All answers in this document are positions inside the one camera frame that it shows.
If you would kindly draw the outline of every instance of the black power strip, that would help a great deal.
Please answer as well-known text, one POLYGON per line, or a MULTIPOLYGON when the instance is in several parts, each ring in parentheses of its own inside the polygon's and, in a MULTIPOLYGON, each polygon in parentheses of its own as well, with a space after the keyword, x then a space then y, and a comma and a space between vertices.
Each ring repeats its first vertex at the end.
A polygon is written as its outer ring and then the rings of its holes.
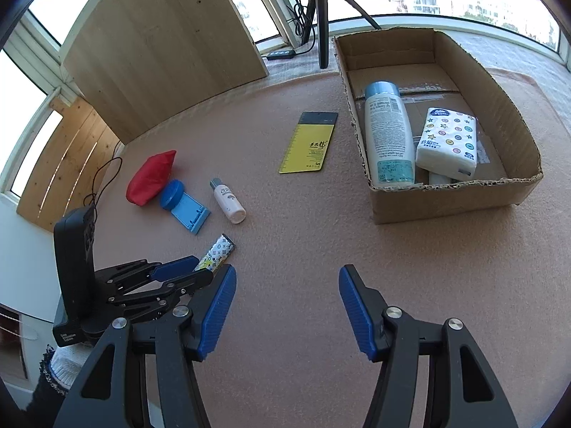
POLYGON ((297 53, 295 50, 280 50, 280 51, 272 51, 266 56, 268 61, 273 59, 292 59, 297 53))

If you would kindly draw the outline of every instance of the blue fingertip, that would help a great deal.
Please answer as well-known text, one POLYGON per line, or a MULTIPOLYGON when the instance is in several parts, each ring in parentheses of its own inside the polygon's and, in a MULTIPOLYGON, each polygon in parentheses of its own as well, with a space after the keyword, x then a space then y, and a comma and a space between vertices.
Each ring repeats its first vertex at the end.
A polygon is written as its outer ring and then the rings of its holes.
POLYGON ((345 267, 339 270, 339 293, 353 327, 359 350, 372 361, 377 353, 373 322, 345 267))
POLYGON ((167 281, 192 273, 198 265, 198 258, 190 255, 167 264, 159 265, 151 274, 152 280, 167 281))
POLYGON ((236 270, 231 266, 228 268, 226 276, 202 321, 201 342, 196 349, 201 360, 204 360, 208 353, 214 351, 235 292, 236 270))

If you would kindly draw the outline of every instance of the pink carpet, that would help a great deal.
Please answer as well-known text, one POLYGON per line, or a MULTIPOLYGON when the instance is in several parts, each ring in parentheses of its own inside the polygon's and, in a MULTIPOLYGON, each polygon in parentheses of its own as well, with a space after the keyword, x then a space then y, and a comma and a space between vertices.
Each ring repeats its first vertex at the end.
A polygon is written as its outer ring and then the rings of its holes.
MULTIPOLYGON (((359 353, 339 297, 346 263, 417 319, 461 318, 521 427, 552 409, 571 379, 571 139, 532 79, 490 71, 542 153, 545 178, 520 207, 374 225, 342 81, 331 72, 222 94, 127 146, 99 204, 96 268, 201 257, 222 232, 238 246, 229 259, 238 290, 218 347, 195 365, 213 427, 362 425, 380 365, 359 353), (339 113, 324 168, 279 175, 303 111, 339 113), (172 177, 212 210, 198 236, 156 201, 125 199, 146 158, 169 149, 178 151, 172 177), (240 225, 216 205, 213 177, 246 208, 240 225)), ((422 359, 413 427, 427 374, 422 359)))

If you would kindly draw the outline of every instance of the blue bottle cap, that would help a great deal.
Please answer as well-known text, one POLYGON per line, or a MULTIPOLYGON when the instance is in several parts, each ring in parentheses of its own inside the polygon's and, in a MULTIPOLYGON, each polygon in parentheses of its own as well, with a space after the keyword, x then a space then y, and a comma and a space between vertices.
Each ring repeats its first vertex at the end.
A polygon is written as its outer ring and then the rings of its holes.
POLYGON ((176 207, 185 192, 185 186, 180 180, 171 180, 161 192, 161 208, 172 210, 176 207))
POLYGON ((400 96, 399 87, 392 82, 378 81, 367 85, 365 88, 365 101, 377 93, 392 93, 393 95, 400 96))

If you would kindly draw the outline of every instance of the open cardboard box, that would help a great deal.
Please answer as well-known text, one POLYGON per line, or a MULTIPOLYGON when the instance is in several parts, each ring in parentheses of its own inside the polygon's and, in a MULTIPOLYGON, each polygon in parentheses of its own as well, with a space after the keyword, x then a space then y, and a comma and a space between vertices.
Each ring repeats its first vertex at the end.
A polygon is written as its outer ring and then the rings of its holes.
POLYGON ((492 76, 448 35, 398 27, 345 35, 334 43, 376 224, 520 204, 543 178, 539 150, 520 112, 492 76), (378 80, 399 87, 413 137, 422 134, 431 107, 478 119, 475 180, 428 185, 427 171, 417 167, 412 187, 373 187, 363 105, 365 87, 378 80))

